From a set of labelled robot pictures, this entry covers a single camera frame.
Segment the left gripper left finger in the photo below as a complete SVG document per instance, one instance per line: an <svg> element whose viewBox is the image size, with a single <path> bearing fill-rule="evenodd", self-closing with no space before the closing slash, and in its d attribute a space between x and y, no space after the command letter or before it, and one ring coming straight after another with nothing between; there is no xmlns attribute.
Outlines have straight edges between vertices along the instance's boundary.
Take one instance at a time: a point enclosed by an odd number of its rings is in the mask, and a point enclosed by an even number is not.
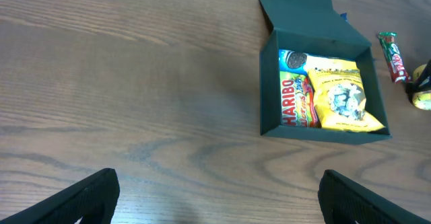
<svg viewBox="0 0 431 224"><path fill-rule="evenodd" d="M117 173L104 168L1 224L110 224L119 199Z"/></svg>

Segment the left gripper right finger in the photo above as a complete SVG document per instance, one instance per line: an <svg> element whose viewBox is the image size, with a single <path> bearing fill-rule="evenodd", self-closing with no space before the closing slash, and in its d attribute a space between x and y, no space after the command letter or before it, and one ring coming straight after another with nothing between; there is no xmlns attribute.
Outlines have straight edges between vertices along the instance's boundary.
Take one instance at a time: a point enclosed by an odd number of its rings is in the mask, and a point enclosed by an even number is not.
<svg viewBox="0 0 431 224"><path fill-rule="evenodd" d="M430 224L335 170L325 170L318 200L326 224Z"/></svg>

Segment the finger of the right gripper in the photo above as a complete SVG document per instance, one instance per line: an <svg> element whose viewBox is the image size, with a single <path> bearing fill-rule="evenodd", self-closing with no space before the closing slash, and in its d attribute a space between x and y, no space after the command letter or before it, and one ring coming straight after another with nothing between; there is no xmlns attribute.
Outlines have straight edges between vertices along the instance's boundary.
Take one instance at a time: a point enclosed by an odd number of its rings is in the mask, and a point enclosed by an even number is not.
<svg viewBox="0 0 431 224"><path fill-rule="evenodd" d="M413 71L411 81L407 83L405 92L407 93L410 102L413 101L413 95L424 93L430 90L430 61L420 65Z"/></svg>

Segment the yellow Mentos bottle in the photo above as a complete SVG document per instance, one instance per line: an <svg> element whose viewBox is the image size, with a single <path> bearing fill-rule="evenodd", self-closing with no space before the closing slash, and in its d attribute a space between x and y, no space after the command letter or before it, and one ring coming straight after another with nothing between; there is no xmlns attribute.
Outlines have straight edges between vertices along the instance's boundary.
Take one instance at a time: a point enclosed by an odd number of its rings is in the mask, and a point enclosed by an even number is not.
<svg viewBox="0 0 431 224"><path fill-rule="evenodd" d="M420 75L424 72L426 65L419 66L413 72L413 81L416 82ZM421 110L430 110L430 90L421 90L418 93L413 93L412 104Z"/></svg>

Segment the red KitKat bar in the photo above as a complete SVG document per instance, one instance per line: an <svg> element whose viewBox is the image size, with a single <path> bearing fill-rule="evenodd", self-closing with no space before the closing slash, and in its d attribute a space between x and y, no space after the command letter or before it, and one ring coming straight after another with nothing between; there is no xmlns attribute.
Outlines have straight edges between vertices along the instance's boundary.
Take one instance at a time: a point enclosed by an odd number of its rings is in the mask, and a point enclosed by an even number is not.
<svg viewBox="0 0 431 224"><path fill-rule="evenodd" d="M411 81L407 70L404 67L403 59L396 42L396 32L380 32L377 38L383 49L383 54L387 62L388 70L393 83L405 83Z"/></svg>

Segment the yellow Hacks candy bag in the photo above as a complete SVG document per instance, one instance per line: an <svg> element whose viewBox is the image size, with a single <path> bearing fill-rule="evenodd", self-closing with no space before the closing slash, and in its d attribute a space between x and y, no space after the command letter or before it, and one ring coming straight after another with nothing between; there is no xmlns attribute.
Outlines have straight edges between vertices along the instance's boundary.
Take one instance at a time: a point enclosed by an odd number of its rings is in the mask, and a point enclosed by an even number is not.
<svg viewBox="0 0 431 224"><path fill-rule="evenodd" d="M322 128L360 133L385 127L365 110L366 96L356 62L308 55L304 70L314 89L314 108Z"/></svg>

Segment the Haribo gummy candy bag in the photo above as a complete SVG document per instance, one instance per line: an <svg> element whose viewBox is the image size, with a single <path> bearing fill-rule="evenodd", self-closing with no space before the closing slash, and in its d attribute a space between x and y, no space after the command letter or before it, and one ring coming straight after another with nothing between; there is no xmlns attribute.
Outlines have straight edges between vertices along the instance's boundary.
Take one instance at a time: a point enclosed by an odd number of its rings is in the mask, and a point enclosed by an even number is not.
<svg viewBox="0 0 431 224"><path fill-rule="evenodd" d="M313 89L307 76L281 71L281 123L286 126L317 127Z"/></svg>

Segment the blue Oreo cookie pack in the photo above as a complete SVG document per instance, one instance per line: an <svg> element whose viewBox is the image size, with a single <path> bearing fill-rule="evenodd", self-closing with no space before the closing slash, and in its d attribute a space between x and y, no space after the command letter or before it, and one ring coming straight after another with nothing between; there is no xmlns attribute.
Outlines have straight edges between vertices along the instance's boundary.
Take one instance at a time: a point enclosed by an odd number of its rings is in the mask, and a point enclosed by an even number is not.
<svg viewBox="0 0 431 224"><path fill-rule="evenodd" d="M279 70L289 73L306 75L308 54L292 50L279 49Z"/></svg>

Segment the black gift box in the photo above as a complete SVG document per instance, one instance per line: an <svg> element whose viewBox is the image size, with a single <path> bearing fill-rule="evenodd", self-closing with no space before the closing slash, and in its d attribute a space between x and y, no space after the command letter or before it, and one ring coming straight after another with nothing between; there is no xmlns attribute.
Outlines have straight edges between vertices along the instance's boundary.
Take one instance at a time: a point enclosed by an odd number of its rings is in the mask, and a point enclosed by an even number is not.
<svg viewBox="0 0 431 224"><path fill-rule="evenodd" d="M259 3L272 27L259 56L260 134L349 145L390 139L371 43L334 10L332 0L259 0ZM279 82L280 49L355 61L364 85L365 109L385 127L371 133L349 133L284 125Z"/></svg>

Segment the purple Dairy Milk bar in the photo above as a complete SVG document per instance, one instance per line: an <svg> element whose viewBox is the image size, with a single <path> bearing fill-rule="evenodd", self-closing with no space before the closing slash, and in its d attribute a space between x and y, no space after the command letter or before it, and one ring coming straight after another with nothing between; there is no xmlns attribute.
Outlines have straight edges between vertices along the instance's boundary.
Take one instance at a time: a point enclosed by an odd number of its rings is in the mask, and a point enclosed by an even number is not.
<svg viewBox="0 0 431 224"><path fill-rule="evenodd" d="M348 21L348 18L347 18L347 13L342 13L341 15L340 15L346 22L349 22Z"/></svg>

